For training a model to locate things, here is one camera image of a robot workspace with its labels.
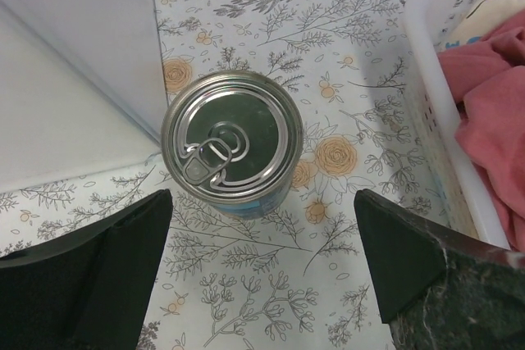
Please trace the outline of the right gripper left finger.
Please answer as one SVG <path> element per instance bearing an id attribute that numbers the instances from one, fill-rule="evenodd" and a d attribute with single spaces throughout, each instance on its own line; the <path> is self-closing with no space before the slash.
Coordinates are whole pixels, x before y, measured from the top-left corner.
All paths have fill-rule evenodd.
<path id="1" fill-rule="evenodd" d="M 161 189 L 1 259 L 3 349 L 134 349 L 171 222 Z"/>

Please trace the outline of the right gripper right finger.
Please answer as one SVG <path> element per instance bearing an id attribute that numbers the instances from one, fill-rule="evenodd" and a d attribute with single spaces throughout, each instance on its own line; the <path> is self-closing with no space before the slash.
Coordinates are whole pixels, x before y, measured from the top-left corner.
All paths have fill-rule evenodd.
<path id="1" fill-rule="evenodd" d="M 413 214 L 369 189 L 354 211 L 398 349 L 522 349 L 524 255 Z"/>

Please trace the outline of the blue can with clear lid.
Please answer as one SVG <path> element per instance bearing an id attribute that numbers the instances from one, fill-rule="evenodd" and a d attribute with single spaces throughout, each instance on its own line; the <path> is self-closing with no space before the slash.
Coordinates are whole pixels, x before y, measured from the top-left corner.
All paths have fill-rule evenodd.
<path id="1" fill-rule="evenodd" d="M 303 151 L 299 109 L 274 80 L 246 70 L 184 87 L 162 123 L 162 156 L 190 196 L 241 220 L 285 200 Z"/>

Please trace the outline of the white plastic cube cabinet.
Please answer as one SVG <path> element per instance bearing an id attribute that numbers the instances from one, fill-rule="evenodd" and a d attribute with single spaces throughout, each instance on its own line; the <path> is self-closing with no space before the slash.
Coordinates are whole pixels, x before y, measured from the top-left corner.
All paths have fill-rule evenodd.
<path id="1" fill-rule="evenodd" d="M 158 154 L 167 95 L 153 0 L 1 0 L 1 189 Z"/>

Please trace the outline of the red cloth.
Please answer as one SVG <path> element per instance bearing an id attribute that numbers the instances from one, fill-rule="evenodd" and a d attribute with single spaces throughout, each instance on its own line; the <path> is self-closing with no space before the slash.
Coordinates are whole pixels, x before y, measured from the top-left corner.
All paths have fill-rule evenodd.
<path id="1" fill-rule="evenodd" d="M 512 249 L 524 249 L 524 14 L 438 56 L 477 168 Z"/>

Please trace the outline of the white laundry basket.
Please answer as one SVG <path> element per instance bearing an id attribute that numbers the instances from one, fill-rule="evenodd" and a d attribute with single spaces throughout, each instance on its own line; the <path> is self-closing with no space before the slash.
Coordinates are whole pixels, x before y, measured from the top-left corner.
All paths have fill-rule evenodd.
<path id="1" fill-rule="evenodd" d="M 436 52 L 474 1 L 407 0 L 404 31 L 413 54 L 404 96 L 451 228 L 508 248 L 489 193 L 454 137 L 460 115 Z"/>

